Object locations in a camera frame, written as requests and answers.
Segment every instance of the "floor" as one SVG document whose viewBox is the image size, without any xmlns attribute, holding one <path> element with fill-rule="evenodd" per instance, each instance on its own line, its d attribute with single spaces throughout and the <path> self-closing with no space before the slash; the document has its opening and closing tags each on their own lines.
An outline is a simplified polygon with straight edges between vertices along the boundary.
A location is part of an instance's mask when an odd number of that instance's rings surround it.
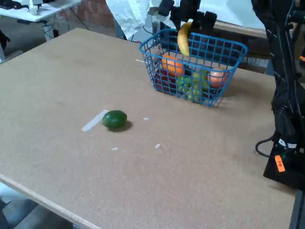
<svg viewBox="0 0 305 229">
<path fill-rule="evenodd" d="M 63 34 L 73 28 L 85 28 L 83 24 L 76 21 L 70 21 L 69 25 L 66 20 L 56 18 L 49 22 Z M 115 36 L 114 28 L 86 24 L 91 31 Z M 21 24 L 16 19 L 0 17 L 0 29 L 10 38 L 7 48 L 4 50 L 5 55 L 15 51 L 22 50 L 26 52 L 46 42 L 43 29 L 38 23 Z M 60 216 L 48 211 L 46 208 L 37 205 L 31 200 L 15 200 L 4 207 L 3 213 L 10 224 L 10 229 L 78 229 L 70 222 Z"/>
<path fill-rule="evenodd" d="M 52 19 L 49 23 L 51 25 L 54 24 L 54 20 Z M 86 29 L 80 22 L 69 21 L 68 23 L 69 25 L 67 24 L 66 20 L 56 18 L 54 25 L 55 28 L 58 29 L 59 34 L 63 34 L 77 27 Z M 116 35 L 114 28 L 107 28 L 89 23 L 86 25 L 91 31 L 107 34 L 110 36 Z M 17 23 L 17 19 L 14 18 L 0 17 L 0 29 L 11 40 L 4 51 L 5 55 L 9 55 L 10 53 L 13 53 L 17 50 L 26 52 L 38 45 L 45 43 L 45 36 L 42 26 L 38 23 L 30 23 L 26 25 Z"/>
</svg>

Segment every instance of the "orange tag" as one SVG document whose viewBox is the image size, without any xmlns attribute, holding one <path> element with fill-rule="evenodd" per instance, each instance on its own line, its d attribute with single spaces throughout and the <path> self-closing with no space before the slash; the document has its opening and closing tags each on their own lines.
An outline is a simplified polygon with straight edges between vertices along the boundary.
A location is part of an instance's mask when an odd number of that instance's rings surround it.
<svg viewBox="0 0 305 229">
<path fill-rule="evenodd" d="M 284 167 L 281 156 L 276 155 L 274 158 L 275 158 L 275 162 L 276 162 L 278 171 L 279 172 L 285 172 L 285 167 Z"/>
</svg>

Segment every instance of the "table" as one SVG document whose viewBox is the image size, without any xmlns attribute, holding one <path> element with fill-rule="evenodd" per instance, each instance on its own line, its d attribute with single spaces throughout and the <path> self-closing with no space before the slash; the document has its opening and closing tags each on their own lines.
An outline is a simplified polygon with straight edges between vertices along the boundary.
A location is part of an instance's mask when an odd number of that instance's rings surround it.
<svg viewBox="0 0 305 229">
<path fill-rule="evenodd" d="M 22 8 L 20 10 L 14 10 L 14 9 L 5 10 L 0 8 L 0 15 L 11 18 L 17 18 L 25 21 L 40 22 L 41 20 L 48 20 L 52 15 L 55 15 L 65 9 L 71 8 L 80 3 L 81 0 L 57 0 L 50 3 L 44 3 L 42 4 L 42 7 L 39 8 L 38 15 L 32 15 L 27 8 Z M 43 31 L 45 33 L 46 41 L 49 41 L 50 38 L 53 37 L 52 25 L 50 26 L 43 25 Z M 10 58 L 13 58 L 21 53 L 22 52 L 18 52 L 17 54 L 12 55 Z M 4 60 L 5 60 L 4 52 L 0 46 L 0 63 L 3 62 Z"/>
<path fill-rule="evenodd" d="M 138 44 L 75 29 L 1 65 L 0 181 L 85 229 L 288 228 L 295 192 L 254 153 L 273 77 L 238 69 L 209 108 L 156 92 L 137 60 Z M 81 130 L 104 109 L 131 129 Z"/>
</svg>

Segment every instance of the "banana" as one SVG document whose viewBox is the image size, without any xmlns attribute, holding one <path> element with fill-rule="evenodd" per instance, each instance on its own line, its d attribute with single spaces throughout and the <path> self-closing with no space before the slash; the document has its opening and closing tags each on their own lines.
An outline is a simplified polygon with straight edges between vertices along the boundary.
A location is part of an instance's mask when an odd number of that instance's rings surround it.
<svg viewBox="0 0 305 229">
<path fill-rule="evenodd" d="M 190 35 L 190 29 L 191 29 L 191 22 L 187 22 L 181 26 L 181 28 L 178 31 L 178 47 L 181 51 L 181 53 L 185 56 L 190 55 L 190 50 L 189 50 L 189 43 L 187 41 L 189 35 Z"/>
</svg>

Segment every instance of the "brick wall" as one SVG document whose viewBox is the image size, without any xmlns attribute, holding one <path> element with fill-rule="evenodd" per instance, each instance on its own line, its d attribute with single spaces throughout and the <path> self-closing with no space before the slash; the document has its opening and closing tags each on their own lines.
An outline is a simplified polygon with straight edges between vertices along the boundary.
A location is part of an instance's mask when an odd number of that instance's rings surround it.
<svg viewBox="0 0 305 229">
<path fill-rule="evenodd" d="M 85 23 L 114 28 L 114 19 L 106 0 L 82 0 L 80 5 L 73 8 L 73 11 Z M 61 13 L 61 16 L 64 18 L 67 16 L 70 21 L 79 20 L 71 10 L 66 10 L 65 14 Z"/>
</svg>

